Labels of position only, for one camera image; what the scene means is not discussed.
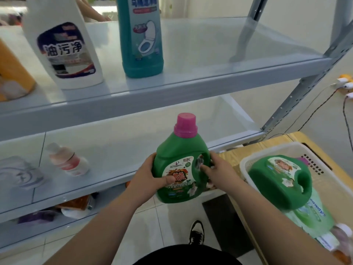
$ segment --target toilet picture on label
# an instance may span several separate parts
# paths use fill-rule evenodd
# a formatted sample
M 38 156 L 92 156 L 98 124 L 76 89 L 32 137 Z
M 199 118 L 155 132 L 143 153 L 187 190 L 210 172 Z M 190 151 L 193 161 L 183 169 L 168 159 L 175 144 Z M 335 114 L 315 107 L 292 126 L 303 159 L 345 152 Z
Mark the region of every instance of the toilet picture on label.
M 144 32 L 145 38 L 138 47 L 139 52 L 142 54 L 146 54 L 152 49 L 156 38 L 156 27 L 153 21 L 149 20 L 146 26 L 147 30 Z

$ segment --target pink bottle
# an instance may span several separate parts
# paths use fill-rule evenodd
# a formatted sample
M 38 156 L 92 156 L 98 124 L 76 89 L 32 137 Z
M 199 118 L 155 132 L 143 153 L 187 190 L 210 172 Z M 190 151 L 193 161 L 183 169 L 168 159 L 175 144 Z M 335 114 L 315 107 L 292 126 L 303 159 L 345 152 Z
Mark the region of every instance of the pink bottle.
M 87 160 L 79 157 L 68 147 L 60 147 L 55 142 L 46 146 L 51 162 L 70 176 L 84 175 L 90 169 Z

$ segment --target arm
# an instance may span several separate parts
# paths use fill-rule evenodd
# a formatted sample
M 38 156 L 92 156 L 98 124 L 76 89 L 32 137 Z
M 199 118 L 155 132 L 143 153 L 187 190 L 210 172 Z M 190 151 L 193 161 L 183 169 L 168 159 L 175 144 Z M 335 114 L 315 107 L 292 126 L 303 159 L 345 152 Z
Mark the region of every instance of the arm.
M 126 190 L 45 265 L 110 265 L 136 209 L 148 201 L 159 188 L 175 182 L 173 176 L 153 178 L 151 168 L 155 156 L 156 154 L 150 155 Z
M 232 166 L 211 153 L 214 168 L 201 169 L 238 204 L 269 264 L 342 265 L 326 249 L 296 226 L 258 191 L 238 177 Z
M 89 17 L 98 22 L 110 21 L 108 17 L 102 16 L 100 13 L 95 11 L 86 1 L 76 0 L 77 6 L 81 11 L 82 16 Z

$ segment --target black and white sneaker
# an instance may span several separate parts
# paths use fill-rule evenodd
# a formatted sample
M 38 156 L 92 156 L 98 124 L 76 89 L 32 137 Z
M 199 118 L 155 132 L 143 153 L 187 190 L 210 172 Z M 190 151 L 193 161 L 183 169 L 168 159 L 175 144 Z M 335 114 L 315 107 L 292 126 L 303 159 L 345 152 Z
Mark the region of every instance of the black and white sneaker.
M 202 222 L 197 220 L 192 224 L 189 245 L 203 245 L 205 241 L 205 231 L 203 229 Z

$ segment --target orange container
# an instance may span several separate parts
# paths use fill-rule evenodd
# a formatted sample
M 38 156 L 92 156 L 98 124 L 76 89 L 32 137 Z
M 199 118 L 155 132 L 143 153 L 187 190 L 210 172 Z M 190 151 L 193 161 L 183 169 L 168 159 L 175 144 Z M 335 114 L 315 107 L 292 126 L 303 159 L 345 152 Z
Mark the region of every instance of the orange container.
M 36 81 L 1 39 L 0 56 L 0 102 L 27 95 Z

